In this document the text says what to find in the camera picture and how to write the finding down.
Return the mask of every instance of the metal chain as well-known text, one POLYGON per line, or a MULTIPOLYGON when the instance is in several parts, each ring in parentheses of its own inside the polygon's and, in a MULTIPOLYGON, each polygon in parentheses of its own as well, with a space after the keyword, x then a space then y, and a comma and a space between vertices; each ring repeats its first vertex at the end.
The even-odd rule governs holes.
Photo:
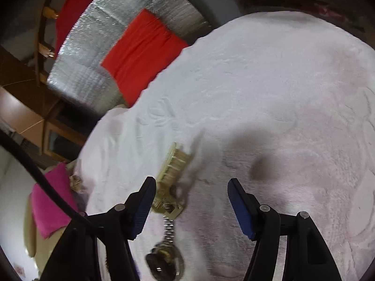
POLYGON ((174 239, 174 224, 173 220, 169 219, 169 217, 163 215, 164 217, 164 239, 162 244, 169 245, 173 244, 174 239))

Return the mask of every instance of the blue gripper pad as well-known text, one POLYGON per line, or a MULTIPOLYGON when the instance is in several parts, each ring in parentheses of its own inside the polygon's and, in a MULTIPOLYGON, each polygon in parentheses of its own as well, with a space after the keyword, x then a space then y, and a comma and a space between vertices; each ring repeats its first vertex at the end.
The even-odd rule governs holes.
MULTIPOLYGON (((242 189, 243 195, 248 197, 245 191, 242 189)), ((252 227, 252 219, 249 211, 246 208, 246 205, 235 187, 233 180, 228 182, 228 197, 232 204, 234 213, 236 214, 237 221, 240 224, 241 230, 243 234, 247 235, 247 237, 251 240, 255 237, 255 232, 252 227)))
POLYGON ((142 232, 144 223, 146 223, 147 216, 149 215, 152 202, 156 193, 156 181, 152 177, 147 177, 141 189, 138 192, 138 197, 141 198, 138 208, 133 216, 132 221, 132 236, 136 237, 142 232))

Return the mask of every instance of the metal screw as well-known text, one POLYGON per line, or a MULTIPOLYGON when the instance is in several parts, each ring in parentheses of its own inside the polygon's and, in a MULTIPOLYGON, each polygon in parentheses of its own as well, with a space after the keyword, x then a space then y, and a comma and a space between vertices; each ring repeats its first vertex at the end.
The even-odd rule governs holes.
POLYGON ((260 205, 259 209, 263 212, 269 212, 271 208, 268 205, 260 205))
POLYGON ((306 212, 306 211, 301 211, 301 212, 300 212, 300 216, 301 216, 303 219, 307 219, 308 217, 310 217, 309 213, 306 212))
POLYGON ((125 205, 124 204, 117 204, 116 206, 115 206, 115 210, 116 211, 122 211, 122 210, 124 210, 125 209, 125 205))

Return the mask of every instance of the black cable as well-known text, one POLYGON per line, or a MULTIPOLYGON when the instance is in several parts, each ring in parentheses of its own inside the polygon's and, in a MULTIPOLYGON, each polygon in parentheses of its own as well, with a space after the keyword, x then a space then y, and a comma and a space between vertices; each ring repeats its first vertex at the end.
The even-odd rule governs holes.
POLYGON ((63 198, 56 192, 51 184, 46 180, 43 173, 34 164, 32 159, 27 155, 25 151, 7 134, 0 130, 0 146, 8 151, 11 155, 17 159, 22 166, 30 173, 34 180, 39 184, 39 186, 44 190, 44 192, 49 196, 49 198, 60 207, 60 209, 65 212, 72 219, 79 221, 82 225, 93 235, 99 236, 99 231, 88 219, 82 217, 78 212, 76 212, 72 207, 70 207, 63 198))

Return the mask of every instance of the fuzzy white fabric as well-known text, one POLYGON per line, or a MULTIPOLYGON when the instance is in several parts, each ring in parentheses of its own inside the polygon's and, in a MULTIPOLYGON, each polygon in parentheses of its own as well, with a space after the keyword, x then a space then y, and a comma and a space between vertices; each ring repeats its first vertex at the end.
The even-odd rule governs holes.
MULTIPOLYGON (((374 61, 368 45, 303 13, 227 23, 184 49, 134 107, 98 123, 76 169, 90 193, 87 213, 156 177, 175 141, 194 156, 175 222, 183 280, 243 279, 254 244, 227 197, 232 177, 280 213, 308 211, 343 280, 358 280, 375 256, 374 61)), ((144 256, 162 239, 162 220, 151 212, 131 242, 142 280, 152 280, 144 256)))

